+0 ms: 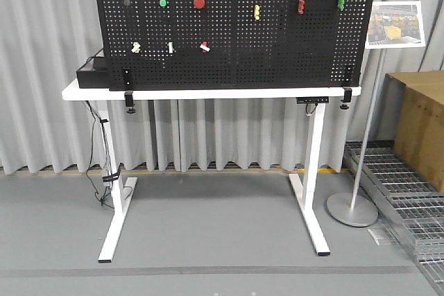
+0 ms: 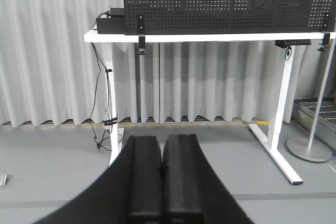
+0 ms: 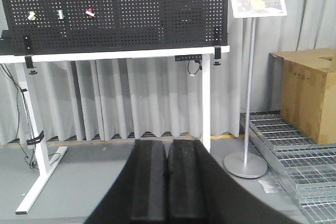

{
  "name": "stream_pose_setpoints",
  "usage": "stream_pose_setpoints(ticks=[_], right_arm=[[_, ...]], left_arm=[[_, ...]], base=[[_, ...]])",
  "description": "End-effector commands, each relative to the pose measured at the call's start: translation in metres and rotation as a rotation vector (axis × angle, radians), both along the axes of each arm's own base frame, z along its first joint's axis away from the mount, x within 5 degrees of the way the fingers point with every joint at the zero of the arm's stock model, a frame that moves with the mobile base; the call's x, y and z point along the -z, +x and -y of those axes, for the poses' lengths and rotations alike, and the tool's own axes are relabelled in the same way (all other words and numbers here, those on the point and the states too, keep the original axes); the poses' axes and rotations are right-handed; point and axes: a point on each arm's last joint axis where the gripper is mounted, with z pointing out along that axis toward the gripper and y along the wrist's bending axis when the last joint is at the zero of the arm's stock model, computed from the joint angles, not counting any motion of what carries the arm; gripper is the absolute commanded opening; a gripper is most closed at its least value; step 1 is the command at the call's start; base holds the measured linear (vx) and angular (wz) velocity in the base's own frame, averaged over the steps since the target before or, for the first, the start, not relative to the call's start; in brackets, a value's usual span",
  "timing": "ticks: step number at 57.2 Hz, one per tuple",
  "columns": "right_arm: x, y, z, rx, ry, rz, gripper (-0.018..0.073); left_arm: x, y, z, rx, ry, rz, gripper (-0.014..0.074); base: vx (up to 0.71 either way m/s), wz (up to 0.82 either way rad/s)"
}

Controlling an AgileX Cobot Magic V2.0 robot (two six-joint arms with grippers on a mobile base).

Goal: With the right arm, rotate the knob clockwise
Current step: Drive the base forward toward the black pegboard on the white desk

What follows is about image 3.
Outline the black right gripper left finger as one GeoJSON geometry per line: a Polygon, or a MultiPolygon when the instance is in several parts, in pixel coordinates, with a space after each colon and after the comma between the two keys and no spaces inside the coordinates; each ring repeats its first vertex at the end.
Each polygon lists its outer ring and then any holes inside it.
{"type": "Polygon", "coordinates": [[[164,144],[137,141],[139,148],[132,199],[132,221],[166,220],[167,158],[164,144]]]}

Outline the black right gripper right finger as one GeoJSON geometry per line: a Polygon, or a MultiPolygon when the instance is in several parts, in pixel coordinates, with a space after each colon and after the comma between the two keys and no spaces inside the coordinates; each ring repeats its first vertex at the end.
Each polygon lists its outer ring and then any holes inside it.
{"type": "Polygon", "coordinates": [[[168,155],[169,219],[204,220],[205,204],[194,142],[174,140],[168,155]]]}

